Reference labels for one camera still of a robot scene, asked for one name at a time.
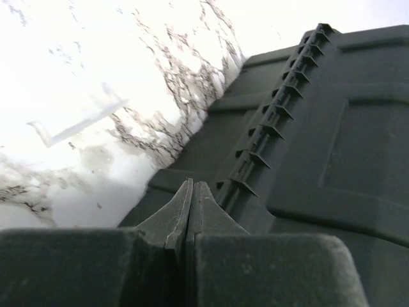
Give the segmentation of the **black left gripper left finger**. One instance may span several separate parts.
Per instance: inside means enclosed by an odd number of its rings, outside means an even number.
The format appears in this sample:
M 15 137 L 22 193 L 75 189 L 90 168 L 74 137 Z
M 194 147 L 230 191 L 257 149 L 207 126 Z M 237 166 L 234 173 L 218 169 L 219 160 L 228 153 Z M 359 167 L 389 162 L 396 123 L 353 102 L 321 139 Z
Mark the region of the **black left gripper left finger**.
M 194 191 L 135 227 L 1 232 L 2 306 L 176 306 Z

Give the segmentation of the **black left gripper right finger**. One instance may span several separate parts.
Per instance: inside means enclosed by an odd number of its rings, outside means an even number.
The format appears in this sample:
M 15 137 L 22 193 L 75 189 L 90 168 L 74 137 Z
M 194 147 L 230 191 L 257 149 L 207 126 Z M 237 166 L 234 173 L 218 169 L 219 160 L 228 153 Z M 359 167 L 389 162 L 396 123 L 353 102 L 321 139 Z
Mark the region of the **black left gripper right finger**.
M 205 182 L 193 186 L 187 306 L 367 306 L 349 249 L 335 236 L 251 235 Z

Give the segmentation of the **black plastic toolbox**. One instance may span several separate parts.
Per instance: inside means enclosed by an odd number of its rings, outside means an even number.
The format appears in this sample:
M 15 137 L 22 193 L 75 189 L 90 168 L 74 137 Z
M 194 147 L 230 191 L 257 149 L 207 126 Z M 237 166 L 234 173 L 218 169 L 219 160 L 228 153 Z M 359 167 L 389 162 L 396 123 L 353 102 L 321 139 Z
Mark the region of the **black plastic toolbox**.
M 122 225 L 141 224 L 189 179 L 251 235 L 337 237 L 367 306 L 407 306 L 408 26 L 319 24 L 251 57 Z

